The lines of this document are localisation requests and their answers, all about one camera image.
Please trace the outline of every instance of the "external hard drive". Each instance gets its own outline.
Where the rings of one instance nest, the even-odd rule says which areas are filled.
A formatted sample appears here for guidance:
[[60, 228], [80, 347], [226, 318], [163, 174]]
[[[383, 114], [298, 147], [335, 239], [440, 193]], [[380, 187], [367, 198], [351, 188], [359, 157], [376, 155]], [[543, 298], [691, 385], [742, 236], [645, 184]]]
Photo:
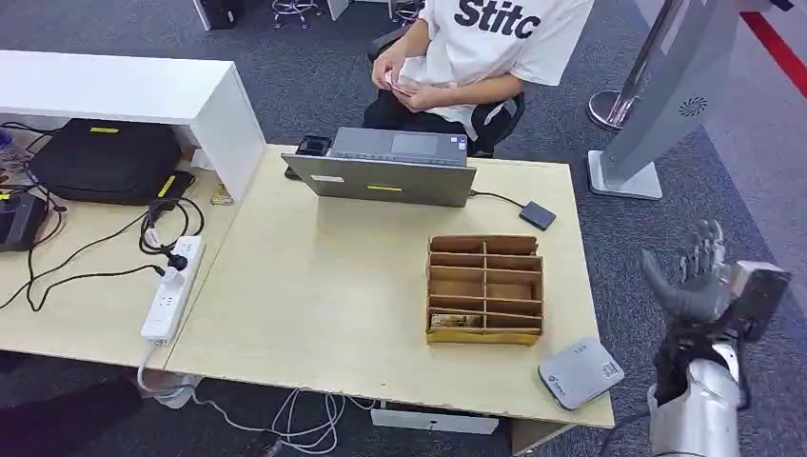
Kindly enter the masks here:
[[577, 409], [625, 377], [596, 338], [585, 338], [538, 367], [543, 383], [566, 409]]

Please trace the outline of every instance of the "white sticker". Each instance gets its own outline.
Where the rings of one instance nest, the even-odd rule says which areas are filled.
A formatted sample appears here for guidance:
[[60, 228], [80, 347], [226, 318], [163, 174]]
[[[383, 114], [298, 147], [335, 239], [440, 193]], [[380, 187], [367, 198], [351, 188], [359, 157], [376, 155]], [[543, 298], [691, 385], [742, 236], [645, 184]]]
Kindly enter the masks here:
[[340, 178], [339, 176], [322, 176], [319, 174], [312, 174], [311, 178], [314, 181], [325, 181], [327, 183], [343, 183], [344, 179]]

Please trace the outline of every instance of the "red floor stripe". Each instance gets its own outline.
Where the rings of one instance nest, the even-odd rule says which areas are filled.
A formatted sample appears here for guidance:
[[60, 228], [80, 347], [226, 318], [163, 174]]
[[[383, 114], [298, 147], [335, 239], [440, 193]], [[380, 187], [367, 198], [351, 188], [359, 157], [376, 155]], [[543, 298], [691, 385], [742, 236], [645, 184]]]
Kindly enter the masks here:
[[807, 67], [798, 59], [798, 56], [787, 46], [787, 43], [781, 39], [776, 30], [770, 23], [758, 12], [741, 12], [739, 14], [742, 19], [751, 28], [754, 35], [762, 46], [777, 61], [778, 65], [787, 74], [787, 77], [793, 81], [793, 84], [801, 92], [804, 98], [807, 98]]

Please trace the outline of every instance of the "office chair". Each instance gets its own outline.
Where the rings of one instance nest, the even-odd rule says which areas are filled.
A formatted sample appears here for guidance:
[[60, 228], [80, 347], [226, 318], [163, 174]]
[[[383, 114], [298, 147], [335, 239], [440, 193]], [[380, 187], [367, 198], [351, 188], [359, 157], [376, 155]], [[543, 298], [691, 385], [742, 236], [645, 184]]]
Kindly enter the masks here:
[[308, 23], [305, 21], [304, 13], [309, 10], [316, 10], [316, 14], [321, 16], [323, 12], [320, 10], [319, 5], [314, 3], [314, 0], [274, 0], [272, 1], [272, 11], [275, 13], [275, 29], [279, 29], [283, 23], [280, 20], [281, 16], [288, 16], [297, 14], [300, 16], [303, 30], [308, 29]]
[[[370, 49], [367, 51], [367, 58], [370, 62], [374, 62], [376, 57], [384, 50], [404, 36], [407, 30], [409, 30], [409, 26], [401, 27], [373, 40], [370, 44]], [[490, 122], [485, 123], [484, 121], [490, 116], [491, 112], [502, 103], [504, 103], [502, 109], [490, 119]], [[494, 147], [513, 132], [519, 121], [521, 121], [525, 108], [524, 92], [503, 102], [477, 105], [471, 114], [471, 124], [474, 126], [474, 130], [477, 131], [479, 138], [474, 141], [470, 155], [474, 157], [493, 157]]]

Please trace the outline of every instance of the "stool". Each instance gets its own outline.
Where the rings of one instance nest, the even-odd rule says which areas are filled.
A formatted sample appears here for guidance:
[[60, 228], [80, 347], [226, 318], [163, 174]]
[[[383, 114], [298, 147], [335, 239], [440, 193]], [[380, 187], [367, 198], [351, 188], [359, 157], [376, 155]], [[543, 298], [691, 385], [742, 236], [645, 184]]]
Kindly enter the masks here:
[[316, 14], [321, 16], [319, 5], [314, 3], [314, 0], [274, 0], [272, 2], [272, 11], [275, 13], [275, 29], [279, 29], [283, 23], [280, 21], [280, 16], [287, 16], [289, 14], [297, 14], [300, 16], [300, 22], [303, 23], [303, 29], [308, 29], [308, 23], [305, 21], [304, 13], [309, 10], [316, 10]]

